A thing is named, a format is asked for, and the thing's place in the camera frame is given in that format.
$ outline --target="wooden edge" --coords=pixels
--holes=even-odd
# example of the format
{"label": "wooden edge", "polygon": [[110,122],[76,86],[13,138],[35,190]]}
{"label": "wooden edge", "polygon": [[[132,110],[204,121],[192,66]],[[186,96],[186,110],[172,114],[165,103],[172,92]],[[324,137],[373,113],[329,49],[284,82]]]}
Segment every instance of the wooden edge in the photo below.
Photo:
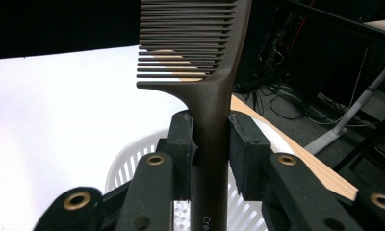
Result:
{"label": "wooden edge", "polygon": [[315,156],[306,151],[303,147],[297,144],[295,141],[286,136],[279,129],[270,124],[267,120],[255,113],[251,108],[245,105],[240,99],[232,95],[231,110],[245,113],[249,116],[259,118],[277,133],[279,133],[283,139],[289,144],[297,157],[299,157],[319,178],[326,188],[334,193],[340,194],[350,200],[354,200],[357,194],[357,188],[351,185],[347,180],[341,177],[337,172],[333,171],[330,167],[318,160]]}

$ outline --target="black comb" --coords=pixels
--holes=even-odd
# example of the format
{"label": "black comb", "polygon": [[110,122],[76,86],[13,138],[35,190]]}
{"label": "black comb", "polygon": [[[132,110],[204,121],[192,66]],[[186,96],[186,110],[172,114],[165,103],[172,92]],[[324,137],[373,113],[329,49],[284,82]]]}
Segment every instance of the black comb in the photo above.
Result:
{"label": "black comb", "polygon": [[159,79],[137,86],[178,97],[193,118],[192,230],[226,230],[228,116],[249,13],[249,0],[141,0],[138,78]]}

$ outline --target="white tabletop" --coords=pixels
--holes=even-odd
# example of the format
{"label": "white tabletop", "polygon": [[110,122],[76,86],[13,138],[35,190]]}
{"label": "white tabletop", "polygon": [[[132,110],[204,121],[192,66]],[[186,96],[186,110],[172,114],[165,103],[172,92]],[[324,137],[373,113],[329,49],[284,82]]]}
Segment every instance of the white tabletop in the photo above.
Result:
{"label": "white tabletop", "polygon": [[136,88],[137,46],[0,60],[0,230],[32,230],[79,186],[104,191],[129,142],[186,106]]}

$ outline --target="plastic basket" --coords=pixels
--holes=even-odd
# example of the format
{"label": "plastic basket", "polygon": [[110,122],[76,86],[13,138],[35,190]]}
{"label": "plastic basket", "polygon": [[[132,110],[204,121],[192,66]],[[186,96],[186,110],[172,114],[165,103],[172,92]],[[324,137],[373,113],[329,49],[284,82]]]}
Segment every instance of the plastic basket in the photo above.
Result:
{"label": "plastic basket", "polygon": [[[154,152],[160,138],[166,138],[168,129],[137,139],[124,147],[116,156],[106,181],[106,193],[133,178],[141,156]],[[261,212],[261,202],[248,202],[238,195],[232,170],[228,172],[228,230],[267,230]],[[174,230],[190,230],[190,205],[174,201]]]}

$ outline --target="gray carpet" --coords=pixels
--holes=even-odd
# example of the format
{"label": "gray carpet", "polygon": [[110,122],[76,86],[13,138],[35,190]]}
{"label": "gray carpet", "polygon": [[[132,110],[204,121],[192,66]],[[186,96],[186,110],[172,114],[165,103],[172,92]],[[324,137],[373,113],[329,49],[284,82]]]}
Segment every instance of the gray carpet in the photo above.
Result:
{"label": "gray carpet", "polygon": [[[329,116],[329,119],[336,120],[341,116],[339,110],[333,109],[324,100],[316,100],[311,107],[306,108],[305,113],[305,108],[302,108],[301,102],[297,100],[299,97],[296,96],[295,90],[281,84],[275,86],[276,88],[261,87],[250,94],[236,94],[236,96],[301,146],[309,144],[335,126],[335,124],[320,124],[330,121],[318,118]],[[345,134],[319,152],[316,157],[329,167],[336,166],[374,128],[372,125],[361,126],[362,123],[366,125],[366,121],[358,123],[354,125],[355,127],[347,127]],[[348,166],[349,164],[339,173],[358,189],[385,188],[385,173],[367,159],[364,158],[355,170],[350,170]]]}

